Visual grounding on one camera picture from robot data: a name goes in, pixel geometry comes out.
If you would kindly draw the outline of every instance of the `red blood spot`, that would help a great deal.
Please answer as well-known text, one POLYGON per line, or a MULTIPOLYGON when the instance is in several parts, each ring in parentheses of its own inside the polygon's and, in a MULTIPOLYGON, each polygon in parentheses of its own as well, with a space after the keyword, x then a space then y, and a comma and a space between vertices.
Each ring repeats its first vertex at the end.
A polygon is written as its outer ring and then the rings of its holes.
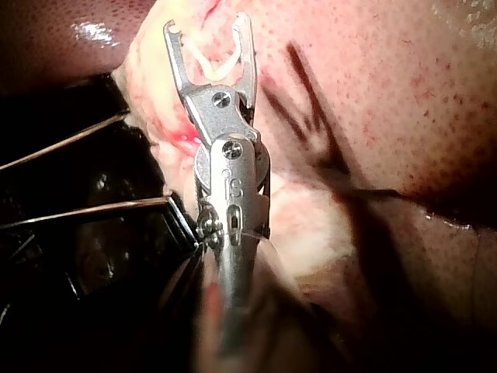
POLYGON ((424 92, 421 97, 423 99, 428 99, 429 97, 435 97, 435 95, 433 94, 433 91, 431 89, 428 89, 426 92, 424 92))
POLYGON ((414 77, 413 79, 411 79, 411 86, 414 87, 414 88, 418 88, 419 85, 423 82, 423 77, 420 75, 420 76, 417 76, 417 77, 414 77))
POLYGON ((210 7, 209 10, 207 10, 207 13, 206 13, 206 15, 205 15, 205 17, 203 18, 203 21, 202 21, 202 26, 201 26, 202 29, 205 26, 205 22, 207 21, 207 19, 210 16, 212 16, 212 13, 214 13, 214 11, 217 9, 217 7, 219 7, 220 3, 221 3, 221 0, 215 0, 214 4, 210 7))

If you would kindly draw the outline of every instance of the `metal rod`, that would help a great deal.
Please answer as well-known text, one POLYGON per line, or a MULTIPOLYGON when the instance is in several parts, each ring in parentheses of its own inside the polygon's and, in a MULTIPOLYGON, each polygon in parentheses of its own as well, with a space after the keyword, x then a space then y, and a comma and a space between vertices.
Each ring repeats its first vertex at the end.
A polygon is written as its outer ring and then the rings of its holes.
POLYGON ((34 240, 34 235, 31 235, 11 256, 9 256, 9 260, 14 259, 23 249, 29 245, 31 241, 34 240))
POLYGON ((95 221, 99 218, 105 218, 109 214, 115 214, 129 210, 151 207, 165 207, 168 204, 168 198, 169 196, 145 198, 143 200, 128 200, 124 202, 117 202, 114 204, 103 204, 95 207, 81 208, 78 210, 63 212, 61 214, 53 214, 43 216, 41 218, 27 219, 15 223, 0 225, 0 231, 68 218, 87 218, 89 221, 95 221))
POLYGON ((97 123, 89 128, 86 128, 83 131, 80 131, 77 134, 75 134, 69 138, 66 138, 62 141, 59 141, 56 144, 50 145, 44 149, 39 150, 38 152, 34 152, 34 153, 29 154, 25 157, 22 157, 20 159, 17 159, 15 161, 7 163, 3 166, 0 166, 0 171, 4 171, 6 169, 10 169, 12 167, 22 165, 23 163, 26 163, 28 161, 32 161, 32 160, 34 160, 42 155, 46 155, 46 154, 52 152, 54 150, 63 148, 66 145, 72 144, 72 143, 76 142, 77 140, 81 140, 82 138, 85 138, 85 137, 89 136, 90 134, 93 134, 99 130, 102 130, 105 127, 108 127, 109 125, 111 125, 113 123, 116 123, 120 120, 123 120, 126 116, 127 116, 127 113, 116 114, 113 117, 111 117, 109 119, 105 119, 102 122, 97 123))

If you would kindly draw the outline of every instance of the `moist tissue surface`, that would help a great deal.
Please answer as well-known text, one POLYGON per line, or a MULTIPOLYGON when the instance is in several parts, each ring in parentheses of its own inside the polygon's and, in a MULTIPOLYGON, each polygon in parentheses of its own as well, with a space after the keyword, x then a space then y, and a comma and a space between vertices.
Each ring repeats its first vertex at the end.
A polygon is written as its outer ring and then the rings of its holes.
MULTIPOLYGON (((308 299, 335 318, 350 350, 379 361, 377 352, 388 349, 399 360, 416 359, 431 336, 419 326, 432 321, 495 331, 495 230, 455 224, 413 202, 450 196, 459 203, 477 186, 495 187, 494 1, 119 1, 102 5, 94 18, 83 5, 69 6, 82 22, 100 17, 119 45, 56 30, 54 14, 69 2, 39 2, 56 10, 37 35, 13 29, 33 12, 26 1, 12 2, 22 11, 2 13, 10 14, 2 28, 11 38, 2 36, 0 62, 15 73, 0 79, 3 92, 116 68, 134 112, 130 124, 146 132, 166 188, 191 209, 199 142, 176 94, 162 27, 174 19, 215 67, 233 51, 236 12, 249 14, 259 74, 255 127, 273 167, 272 242, 308 299), (55 53, 54 39, 63 53, 55 53), (34 45, 22 49, 27 40, 34 45), (356 199, 343 195, 344 184, 404 198, 356 199), (374 345, 369 352, 366 342, 374 345)), ((36 14, 33 27, 45 13, 36 14)), ((62 20, 75 23, 70 15, 62 20)), ((184 54, 190 78, 204 82, 191 53, 184 54)), ((493 198, 486 194, 478 209, 493 198)))

